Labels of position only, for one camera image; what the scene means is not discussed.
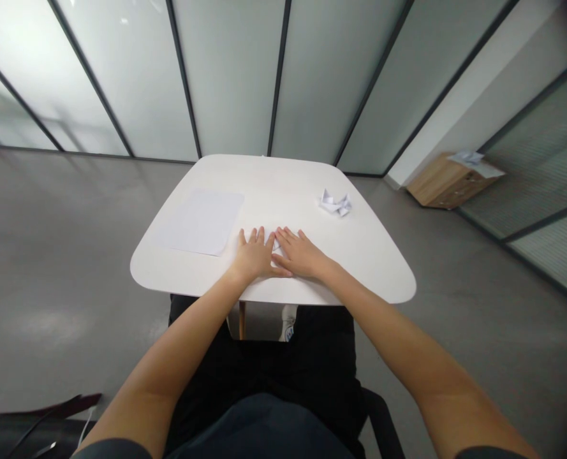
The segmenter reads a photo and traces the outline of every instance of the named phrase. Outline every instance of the left hand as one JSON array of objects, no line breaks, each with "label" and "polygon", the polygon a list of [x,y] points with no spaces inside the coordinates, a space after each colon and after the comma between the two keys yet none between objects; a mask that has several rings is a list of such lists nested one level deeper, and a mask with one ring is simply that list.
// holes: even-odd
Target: left hand
[{"label": "left hand", "polygon": [[271,233],[264,245],[264,227],[251,230],[249,240],[245,239],[245,231],[239,233],[239,248],[230,270],[248,283],[258,277],[291,277],[293,274],[284,268],[272,266],[270,259],[272,246],[275,243],[275,233]]}]

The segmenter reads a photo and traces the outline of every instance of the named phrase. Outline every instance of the sheet of paper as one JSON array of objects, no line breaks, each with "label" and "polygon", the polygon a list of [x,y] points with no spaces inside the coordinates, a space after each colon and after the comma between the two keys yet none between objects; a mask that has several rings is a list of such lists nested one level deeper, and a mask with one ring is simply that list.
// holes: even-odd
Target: sheet of paper
[{"label": "sheet of paper", "polygon": [[487,164],[485,162],[481,162],[476,166],[473,166],[472,169],[477,171],[479,174],[483,175],[486,179],[491,179],[492,177],[500,177],[504,175],[500,169],[493,167],[491,164]]},{"label": "sheet of paper", "polygon": [[155,243],[169,249],[220,256],[244,199],[238,193],[195,189],[154,232]]},{"label": "sheet of paper", "polygon": [[455,161],[456,163],[463,164],[464,166],[471,168],[476,166],[483,159],[483,154],[473,152],[470,150],[462,150],[454,155],[451,155],[448,159],[450,161]]}]

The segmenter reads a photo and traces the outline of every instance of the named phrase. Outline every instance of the white sneaker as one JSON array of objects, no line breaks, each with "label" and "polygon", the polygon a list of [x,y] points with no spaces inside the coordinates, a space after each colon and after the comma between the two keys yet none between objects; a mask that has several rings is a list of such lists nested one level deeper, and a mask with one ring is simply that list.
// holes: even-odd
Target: white sneaker
[{"label": "white sneaker", "polygon": [[298,305],[285,305],[281,311],[281,319],[283,320],[283,329],[279,341],[289,342],[294,336],[294,324],[296,323],[296,310]]}]

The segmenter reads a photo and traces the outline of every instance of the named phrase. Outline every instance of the dark shirt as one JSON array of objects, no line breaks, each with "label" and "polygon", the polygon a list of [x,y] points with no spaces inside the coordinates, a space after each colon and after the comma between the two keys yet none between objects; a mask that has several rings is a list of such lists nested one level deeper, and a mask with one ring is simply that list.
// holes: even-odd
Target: dark shirt
[{"label": "dark shirt", "polygon": [[[81,450],[74,459],[129,457],[151,459],[141,445],[124,439],[99,441]],[[237,402],[211,427],[166,459],[247,457],[353,459],[349,450],[313,413],[266,393]],[[457,459],[522,457],[498,448],[477,447],[461,452]]]}]

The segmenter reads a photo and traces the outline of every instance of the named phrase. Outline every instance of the glass panel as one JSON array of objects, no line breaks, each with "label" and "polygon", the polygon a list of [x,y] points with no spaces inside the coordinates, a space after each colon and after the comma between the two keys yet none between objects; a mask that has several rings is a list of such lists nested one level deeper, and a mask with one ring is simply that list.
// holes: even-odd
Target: glass panel
[{"label": "glass panel", "polygon": [[567,81],[485,152],[505,171],[464,204],[493,234],[506,237],[567,207]]},{"label": "glass panel", "polygon": [[567,217],[510,245],[567,287]]},{"label": "glass panel", "polygon": [[416,1],[338,167],[383,173],[505,3]]},{"label": "glass panel", "polygon": [[273,156],[334,163],[403,5],[292,4]]},{"label": "glass panel", "polygon": [[45,150],[56,149],[1,81],[0,145]]},{"label": "glass panel", "polygon": [[65,150],[127,154],[45,0],[0,1],[0,70]]},{"label": "glass panel", "polygon": [[285,2],[174,5],[202,154],[266,155]]},{"label": "glass panel", "polygon": [[165,0],[60,7],[135,155],[197,161]]}]

